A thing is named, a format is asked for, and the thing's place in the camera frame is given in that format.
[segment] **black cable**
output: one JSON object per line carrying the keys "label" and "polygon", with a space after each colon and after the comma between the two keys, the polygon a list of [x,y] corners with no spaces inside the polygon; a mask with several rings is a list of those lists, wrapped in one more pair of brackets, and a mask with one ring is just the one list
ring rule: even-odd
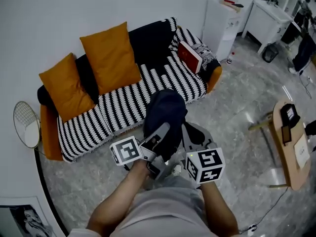
{"label": "black cable", "polygon": [[40,154],[42,154],[43,156],[45,156],[40,150],[38,150],[38,148],[34,148],[34,150],[36,150],[37,152],[39,152]]}
{"label": "black cable", "polygon": [[299,77],[300,77],[300,81],[301,81],[302,86],[305,88],[306,94],[310,97],[310,99],[312,99],[312,95],[311,95],[311,93],[309,92],[309,90],[307,89],[307,86],[308,86],[310,83],[307,83],[306,85],[304,85],[304,84],[303,84],[303,81],[302,81],[302,79],[301,79],[301,76],[299,76]]}
{"label": "black cable", "polygon": [[277,205],[277,203],[280,201],[281,197],[284,196],[284,194],[287,192],[289,187],[286,188],[285,192],[278,198],[278,200],[276,201],[276,203],[266,212],[266,214],[261,218],[261,220],[259,220],[259,222],[257,224],[252,225],[251,227],[244,229],[244,230],[239,230],[239,234],[243,234],[244,232],[247,232],[248,230],[252,229],[252,228],[256,228],[257,226],[261,223],[261,221],[263,221],[263,219],[267,216],[267,214]]}

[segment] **red book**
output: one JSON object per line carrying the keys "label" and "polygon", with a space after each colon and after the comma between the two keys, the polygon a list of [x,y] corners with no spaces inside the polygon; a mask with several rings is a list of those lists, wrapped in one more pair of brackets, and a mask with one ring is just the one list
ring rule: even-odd
{"label": "red book", "polygon": [[188,44],[181,41],[178,45],[178,56],[185,62],[187,67],[197,74],[202,64],[202,57],[198,55]]}

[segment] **person's hand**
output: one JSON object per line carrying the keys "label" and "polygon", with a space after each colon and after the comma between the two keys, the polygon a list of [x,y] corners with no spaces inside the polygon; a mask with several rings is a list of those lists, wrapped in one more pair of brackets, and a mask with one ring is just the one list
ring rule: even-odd
{"label": "person's hand", "polygon": [[148,176],[150,174],[149,169],[147,168],[147,161],[138,159],[134,162],[130,173],[136,174],[137,176]]}

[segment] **gray t-shirt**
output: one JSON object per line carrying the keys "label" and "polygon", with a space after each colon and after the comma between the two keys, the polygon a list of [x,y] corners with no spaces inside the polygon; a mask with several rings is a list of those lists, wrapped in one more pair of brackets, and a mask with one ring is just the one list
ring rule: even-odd
{"label": "gray t-shirt", "polygon": [[[189,188],[162,187],[138,194],[111,237],[215,237],[206,225],[204,202]],[[70,237],[100,237],[73,229]]]}
{"label": "gray t-shirt", "polygon": [[306,13],[310,10],[308,3],[306,1],[303,1],[301,3],[301,9],[298,11],[298,13],[300,13],[301,15],[305,16]]}

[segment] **dark cloth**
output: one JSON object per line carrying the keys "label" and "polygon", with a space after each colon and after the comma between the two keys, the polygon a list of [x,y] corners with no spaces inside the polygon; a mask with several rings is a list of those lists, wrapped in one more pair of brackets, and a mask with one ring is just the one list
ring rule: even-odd
{"label": "dark cloth", "polygon": [[75,60],[75,63],[83,88],[88,93],[92,101],[97,105],[99,103],[99,89],[87,55],[85,54],[79,57]]}
{"label": "dark cloth", "polygon": [[304,23],[304,15],[302,15],[301,13],[296,13],[296,16],[294,18],[294,22],[299,26],[302,27],[303,23]]}
{"label": "dark cloth", "polygon": [[134,51],[135,62],[157,63],[160,58],[170,56],[169,46],[176,30],[177,21],[172,17],[130,31],[129,41]]}
{"label": "dark cloth", "polygon": [[151,96],[143,126],[144,137],[149,137],[163,123],[169,123],[169,131],[154,149],[165,162],[178,150],[182,140],[181,126],[187,112],[184,99],[174,90],[164,89]]}
{"label": "dark cloth", "polygon": [[57,112],[57,109],[53,103],[53,100],[51,99],[51,97],[50,97],[48,91],[46,90],[46,88],[44,87],[44,85],[42,85],[38,89],[38,100],[39,100],[39,103],[41,105],[47,106],[56,115],[58,115],[58,112]]}
{"label": "dark cloth", "polygon": [[316,50],[316,44],[309,34],[305,34],[298,48],[298,53],[293,59],[296,71],[300,71],[308,63],[309,58]]}
{"label": "dark cloth", "polygon": [[299,31],[296,26],[294,25],[294,22],[291,22],[291,24],[286,29],[285,33],[283,34],[283,37],[281,40],[286,44],[291,44],[293,41],[296,40],[296,38],[301,34],[301,31]]}
{"label": "dark cloth", "polygon": [[305,132],[306,135],[316,135],[316,120],[314,120],[313,122],[309,123],[306,127],[305,127]]}

